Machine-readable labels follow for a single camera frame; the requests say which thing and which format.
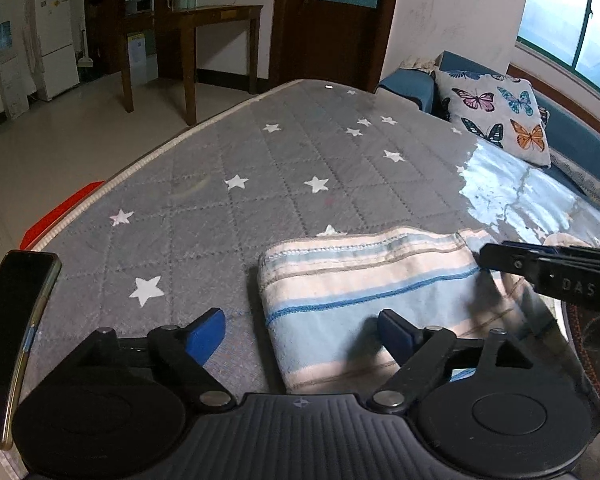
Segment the blue sofa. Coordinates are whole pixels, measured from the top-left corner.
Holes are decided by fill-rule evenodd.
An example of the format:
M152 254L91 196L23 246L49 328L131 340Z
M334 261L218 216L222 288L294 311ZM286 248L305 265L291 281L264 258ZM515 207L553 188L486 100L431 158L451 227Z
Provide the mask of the blue sofa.
M530 80L445 51L395 70L379 88L540 168L600 208L600 133Z

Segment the white refrigerator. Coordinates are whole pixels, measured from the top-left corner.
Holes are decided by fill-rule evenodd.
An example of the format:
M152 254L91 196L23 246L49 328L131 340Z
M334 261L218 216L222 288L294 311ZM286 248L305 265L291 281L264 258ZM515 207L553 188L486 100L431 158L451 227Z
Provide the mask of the white refrigerator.
M33 0L38 95L48 102L79 84L70 0Z

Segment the black smartphone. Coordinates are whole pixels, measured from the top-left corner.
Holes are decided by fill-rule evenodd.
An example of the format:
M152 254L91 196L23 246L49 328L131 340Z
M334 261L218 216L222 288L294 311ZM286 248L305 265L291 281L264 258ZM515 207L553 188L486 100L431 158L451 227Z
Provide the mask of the black smartphone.
M52 252L11 250L0 264L0 449L12 446L12 416L27 360L61 262Z

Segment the red plastic stool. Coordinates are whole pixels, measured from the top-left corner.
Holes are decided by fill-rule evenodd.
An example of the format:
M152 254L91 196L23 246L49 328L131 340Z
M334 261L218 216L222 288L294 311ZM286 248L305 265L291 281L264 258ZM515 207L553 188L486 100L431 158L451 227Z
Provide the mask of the red plastic stool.
M22 237L19 249L30 250L56 223L64 218L71 209L76 205L79 205L82 200L85 200L88 196L92 195L103 184L104 181L90 182L49 211L40 220L35 222L33 226L27 229Z

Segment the white water dispenser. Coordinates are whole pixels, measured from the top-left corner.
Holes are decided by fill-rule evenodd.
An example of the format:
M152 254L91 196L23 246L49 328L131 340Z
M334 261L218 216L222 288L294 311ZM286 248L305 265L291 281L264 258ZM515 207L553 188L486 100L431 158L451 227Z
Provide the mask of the white water dispenser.
M0 92L6 116L16 119L29 110L19 58L12 41L10 21L0 24Z

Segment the butterfly print pillow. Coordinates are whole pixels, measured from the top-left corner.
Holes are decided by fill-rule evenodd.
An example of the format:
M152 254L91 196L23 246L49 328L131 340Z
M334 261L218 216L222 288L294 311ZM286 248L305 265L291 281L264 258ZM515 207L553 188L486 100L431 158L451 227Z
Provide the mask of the butterfly print pillow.
M467 70L435 70L434 81L443 117L454 128L534 166L550 166L544 122L529 81Z

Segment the green framed window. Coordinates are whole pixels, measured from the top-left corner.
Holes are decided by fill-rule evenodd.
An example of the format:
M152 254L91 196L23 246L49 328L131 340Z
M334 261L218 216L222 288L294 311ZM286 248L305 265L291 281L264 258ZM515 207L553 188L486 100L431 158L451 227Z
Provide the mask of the green framed window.
M600 0L526 0L518 39L600 92Z

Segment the blue striped knit sweater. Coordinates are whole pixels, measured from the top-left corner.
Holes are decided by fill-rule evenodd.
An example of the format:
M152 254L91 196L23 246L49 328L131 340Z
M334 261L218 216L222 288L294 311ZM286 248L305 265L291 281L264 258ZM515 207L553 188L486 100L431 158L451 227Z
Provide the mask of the blue striped knit sweater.
M287 240L259 259L258 286L277 366L290 393L370 392L396 371L377 321L391 309L417 327L520 339L558 329L554 308L523 278L483 270L483 230L410 226Z

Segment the dark wooden side table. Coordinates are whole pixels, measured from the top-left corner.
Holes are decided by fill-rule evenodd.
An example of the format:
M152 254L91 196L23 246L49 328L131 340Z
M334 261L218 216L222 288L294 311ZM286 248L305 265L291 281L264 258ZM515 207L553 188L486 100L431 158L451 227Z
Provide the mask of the dark wooden side table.
M250 94L258 92L258 61L260 44L260 19L263 6L201 6L183 11L148 11L125 15L120 21L120 67L122 83L122 105L127 113L134 112L129 58L130 32L152 29L154 32L180 33L181 64L184 81L185 113L187 125L197 125L196 70L197 70L197 29L202 26L233 22L247 22L247 89Z

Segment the dark wooden door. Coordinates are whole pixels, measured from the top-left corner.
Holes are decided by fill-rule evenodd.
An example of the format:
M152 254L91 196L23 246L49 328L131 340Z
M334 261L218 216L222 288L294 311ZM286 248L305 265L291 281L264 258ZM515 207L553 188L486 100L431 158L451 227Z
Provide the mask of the dark wooden door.
M268 81L377 86L396 0L274 0Z

